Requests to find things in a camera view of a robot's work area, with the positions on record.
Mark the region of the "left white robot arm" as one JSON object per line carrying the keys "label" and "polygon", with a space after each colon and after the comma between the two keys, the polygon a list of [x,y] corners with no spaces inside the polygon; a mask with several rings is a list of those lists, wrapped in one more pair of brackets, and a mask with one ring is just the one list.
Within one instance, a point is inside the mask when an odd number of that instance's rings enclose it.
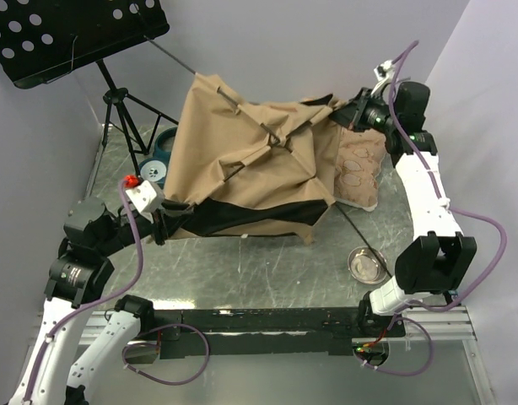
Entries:
{"label": "left white robot arm", "polygon": [[120,351],[133,338],[145,339],[155,329],[150,300],[117,293],[114,319],[82,353],[78,346],[114,267],[110,255],[138,246],[152,235],[159,244],[188,219],[181,204],[165,202],[148,220],[137,211],[132,219],[111,213],[97,197],[77,203],[64,224],[66,234],[52,263],[45,288],[40,331],[12,404],[89,404],[102,376],[116,365]]}

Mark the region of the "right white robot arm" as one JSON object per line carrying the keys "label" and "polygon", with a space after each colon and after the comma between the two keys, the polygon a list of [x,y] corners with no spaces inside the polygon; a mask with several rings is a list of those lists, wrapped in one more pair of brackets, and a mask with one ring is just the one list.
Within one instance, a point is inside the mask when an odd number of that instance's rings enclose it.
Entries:
{"label": "right white robot arm", "polygon": [[362,88],[331,119],[356,132],[374,129],[386,137],[386,151],[407,195],[413,221],[413,242],[398,256],[392,278],[359,303],[359,330],[375,336],[387,316],[412,300],[455,290],[477,252],[450,211],[439,173],[433,136],[424,130],[430,90],[413,81],[399,85],[389,106],[372,89]]}

